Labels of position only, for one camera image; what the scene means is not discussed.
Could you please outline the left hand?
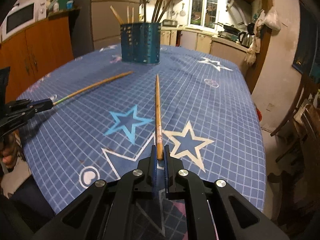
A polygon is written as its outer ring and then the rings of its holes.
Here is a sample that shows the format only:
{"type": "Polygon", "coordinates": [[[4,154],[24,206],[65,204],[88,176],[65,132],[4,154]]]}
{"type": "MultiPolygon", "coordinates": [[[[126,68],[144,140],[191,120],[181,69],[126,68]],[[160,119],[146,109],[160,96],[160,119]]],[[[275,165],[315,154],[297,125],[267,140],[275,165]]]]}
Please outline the left hand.
{"type": "Polygon", "coordinates": [[[14,168],[18,155],[18,143],[15,133],[7,134],[1,142],[1,161],[8,168],[14,168]]]}

